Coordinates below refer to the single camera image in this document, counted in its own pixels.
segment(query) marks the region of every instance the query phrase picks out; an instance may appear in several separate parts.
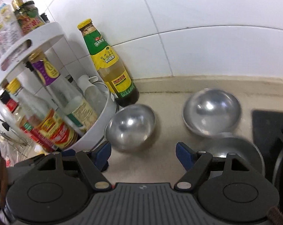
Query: white rotating spice rack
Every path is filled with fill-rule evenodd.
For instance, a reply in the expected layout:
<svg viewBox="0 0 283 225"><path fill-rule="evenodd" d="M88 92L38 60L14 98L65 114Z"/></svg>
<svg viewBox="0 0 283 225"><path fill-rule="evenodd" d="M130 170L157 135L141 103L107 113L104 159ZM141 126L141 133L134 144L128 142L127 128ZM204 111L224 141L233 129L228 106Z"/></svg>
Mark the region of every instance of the white rotating spice rack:
<svg viewBox="0 0 283 225"><path fill-rule="evenodd" d="M7 82L19 75L24 69L24 63L27 62L28 57L38 48L44 52L52 47L64 36L62 27L57 22L52 22L40 26L27 35L18 40L2 57L0 58L0 89L2 89ZM26 50L15 56L15 52L19 50L24 43L30 45ZM7 65L10 60L9 66L3 70L3 65ZM117 110L117 104L112 100L111 93L108 88L102 83L96 83L102 92L106 93L106 105L98 117L94 125L79 139L75 144L70 147L76 152L84 149L93 149L104 138L104 130L106 124Z"/></svg>

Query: gray ribbed platform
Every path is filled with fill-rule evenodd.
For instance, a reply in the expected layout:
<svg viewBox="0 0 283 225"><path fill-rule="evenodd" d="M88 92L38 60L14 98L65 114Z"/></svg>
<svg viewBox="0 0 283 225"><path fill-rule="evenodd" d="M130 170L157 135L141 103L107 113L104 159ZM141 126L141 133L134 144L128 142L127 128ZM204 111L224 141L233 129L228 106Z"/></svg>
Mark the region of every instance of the gray ribbed platform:
<svg viewBox="0 0 283 225"><path fill-rule="evenodd" d="M118 184L96 194L78 216L61 225L222 225L204 212L189 193L179 193L170 184Z"/></svg>

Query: metal bowl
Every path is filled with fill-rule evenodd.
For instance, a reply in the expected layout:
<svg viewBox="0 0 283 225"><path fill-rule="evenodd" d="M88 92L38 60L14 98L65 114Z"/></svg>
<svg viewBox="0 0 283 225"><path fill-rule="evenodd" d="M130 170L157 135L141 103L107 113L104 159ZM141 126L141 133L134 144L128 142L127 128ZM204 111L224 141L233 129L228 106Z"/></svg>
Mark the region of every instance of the metal bowl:
<svg viewBox="0 0 283 225"><path fill-rule="evenodd" d="M121 151L136 151L147 146L156 126L151 107L133 104L117 112L105 129L105 138Z"/></svg>
<svg viewBox="0 0 283 225"><path fill-rule="evenodd" d="M258 147L246 139L222 133L213 139L206 139L193 146L195 151L206 151L214 157L226 157L227 153L233 152L251 164L262 175L265 175L265 164Z"/></svg>
<svg viewBox="0 0 283 225"><path fill-rule="evenodd" d="M218 89L204 89L193 94L183 108L183 120L188 129L204 137L233 131L240 116L238 99Z"/></svg>

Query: yellow bottle cap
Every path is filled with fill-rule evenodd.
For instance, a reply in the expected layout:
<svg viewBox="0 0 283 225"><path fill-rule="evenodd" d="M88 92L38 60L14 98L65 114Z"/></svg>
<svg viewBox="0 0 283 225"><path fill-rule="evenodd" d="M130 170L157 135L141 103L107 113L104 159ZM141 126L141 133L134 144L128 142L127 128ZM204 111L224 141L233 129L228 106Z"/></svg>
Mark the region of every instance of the yellow bottle cap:
<svg viewBox="0 0 283 225"><path fill-rule="evenodd" d="M18 90L19 88L21 88L21 86L22 86L22 85L21 85L20 81L18 81L17 78L14 78L14 79L5 87L5 89L6 89L8 92L14 94L14 93L17 92L17 90Z"/></svg>
<svg viewBox="0 0 283 225"><path fill-rule="evenodd" d="M20 9L20 6L24 4L23 0L12 0L11 2L14 10Z"/></svg>
<svg viewBox="0 0 283 225"><path fill-rule="evenodd" d="M91 22L92 22L91 19L86 19L83 22L81 22L79 25L77 25L77 28L78 29L82 29L83 27L87 26Z"/></svg>
<svg viewBox="0 0 283 225"><path fill-rule="evenodd" d="M32 63L32 61L34 61L34 59L37 58L40 54L42 54L43 57L46 57L41 49L37 49L29 56L28 58L29 62Z"/></svg>

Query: purple label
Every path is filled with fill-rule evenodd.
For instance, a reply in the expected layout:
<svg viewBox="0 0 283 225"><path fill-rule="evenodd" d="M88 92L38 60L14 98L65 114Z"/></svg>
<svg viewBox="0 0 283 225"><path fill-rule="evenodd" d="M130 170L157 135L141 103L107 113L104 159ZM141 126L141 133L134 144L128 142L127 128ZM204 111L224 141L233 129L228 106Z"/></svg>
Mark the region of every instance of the purple label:
<svg viewBox="0 0 283 225"><path fill-rule="evenodd" d="M36 63L32 63L32 65L37 70L45 86L50 85L60 76L59 71L45 58Z"/></svg>

